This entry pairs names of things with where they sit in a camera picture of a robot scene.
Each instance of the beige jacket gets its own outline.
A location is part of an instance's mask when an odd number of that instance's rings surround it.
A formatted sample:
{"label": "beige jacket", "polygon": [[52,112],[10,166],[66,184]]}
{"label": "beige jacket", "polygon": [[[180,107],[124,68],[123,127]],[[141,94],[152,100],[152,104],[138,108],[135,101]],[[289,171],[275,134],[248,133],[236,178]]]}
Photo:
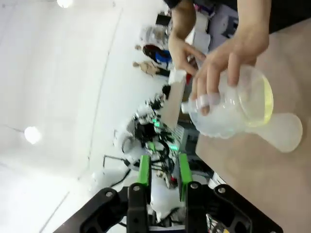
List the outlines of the beige jacket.
{"label": "beige jacket", "polygon": [[157,72],[160,71],[158,67],[156,67],[152,61],[146,61],[139,63],[140,69],[145,72],[146,74],[155,75]]}

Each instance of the desk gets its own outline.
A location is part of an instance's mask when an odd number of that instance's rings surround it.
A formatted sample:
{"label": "desk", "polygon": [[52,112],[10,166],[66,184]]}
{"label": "desk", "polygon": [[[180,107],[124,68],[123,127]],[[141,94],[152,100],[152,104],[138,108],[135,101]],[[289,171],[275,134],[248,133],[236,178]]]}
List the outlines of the desk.
{"label": "desk", "polygon": [[[271,84],[274,112],[292,112],[301,119],[301,144],[284,154],[256,135],[239,134],[227,140],[201,135],[196,153],[285,233],[310,232],[311,19],[271,35],[257,67]],[[182,97],[178,93],[183,89],[182,83],[173,84],[163,111],[170,127],[176,125]]]}

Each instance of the person in beige jacket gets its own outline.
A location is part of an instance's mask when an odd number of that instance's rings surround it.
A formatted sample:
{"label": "person in beige jacket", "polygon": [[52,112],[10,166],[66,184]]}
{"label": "person in beige jacket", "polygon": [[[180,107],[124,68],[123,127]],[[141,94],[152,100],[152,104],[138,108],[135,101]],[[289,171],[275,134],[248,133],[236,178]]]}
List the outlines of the person in beige jacket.
{"label": "person in beige jacket", "polygon": [[141,63],[133,62],[133,67],[140,67],[140,69],[144,73],[149,74],[151,76],[154,75],[162,75],[165,77],[170,76],[170,72],[168,70],[155,66],[152,61],[144,61]]}

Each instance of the screw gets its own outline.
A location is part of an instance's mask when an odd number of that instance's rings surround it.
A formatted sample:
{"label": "screw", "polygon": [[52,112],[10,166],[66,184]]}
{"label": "screw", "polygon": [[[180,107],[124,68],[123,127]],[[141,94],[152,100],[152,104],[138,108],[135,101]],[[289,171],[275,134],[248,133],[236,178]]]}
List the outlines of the screw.
{"label": "screw", "polygon": [[111,197],[113,195],[113,193],[112,192],[106,192],[106,197]]}
{"label": "screw", "polygon": [[136,186],[134,186],[133,190],[138,191],[138,190],[140,190],[140,187],[136,185]]}
{"label": "screw", "polygon": [[225,193],[225,188],[219,188],[219,189],[218,189],[218,192],[219,192],[219,193]]}
{"label": "screw", "polygon": [[198,186],[197,183],[192,183],[192,184],[190,184],[190,187],[193,188],[193,189],[196,189],[196,188],[198,188],[199,186]]}

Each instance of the black sleeve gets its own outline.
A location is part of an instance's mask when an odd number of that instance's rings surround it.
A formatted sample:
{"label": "black sleeve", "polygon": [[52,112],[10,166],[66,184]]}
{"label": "black sleeve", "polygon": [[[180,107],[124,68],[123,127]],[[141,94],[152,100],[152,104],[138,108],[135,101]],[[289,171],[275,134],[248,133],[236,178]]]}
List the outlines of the black sleeve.
{"label": "black sleeve", "polygon": [[169,8],[174,8],[177,6],[182,0],[164,0],[166,4],[169,6]]}

